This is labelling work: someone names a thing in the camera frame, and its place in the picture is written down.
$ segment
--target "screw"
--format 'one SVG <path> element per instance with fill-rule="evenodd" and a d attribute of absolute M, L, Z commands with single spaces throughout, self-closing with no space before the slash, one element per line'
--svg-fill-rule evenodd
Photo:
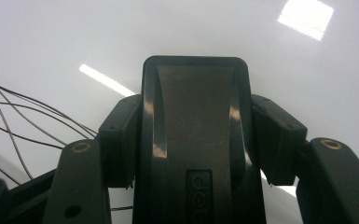
<path fill-rule="evenodd" d="M 340 144 L 339 142 L 336 142 L 334 140 L 330 140 L 330 139 L 322 139 L 321 144 L 322 144 L 322 146 L 327 147 L 329 149 L 333 149 L 333 150 L 342 149 L 342 144 Z"/>
<path fill-rule="evenodd" d="M 72 147 L 72 151 L 78 153 L 78 152 L 87 151 L 90 148 L 91 148 L 90 143 L 81 142 L 81 143 L 77 143 L 76 145 L 74 145 Z"/>

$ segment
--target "logo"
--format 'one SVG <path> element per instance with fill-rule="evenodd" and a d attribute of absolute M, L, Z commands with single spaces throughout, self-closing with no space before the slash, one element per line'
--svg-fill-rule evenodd
<path fill-rule="evenodd" d="M 187 171 L 186 211 L 187 224 L 214 223 L 212 171 Z"/>

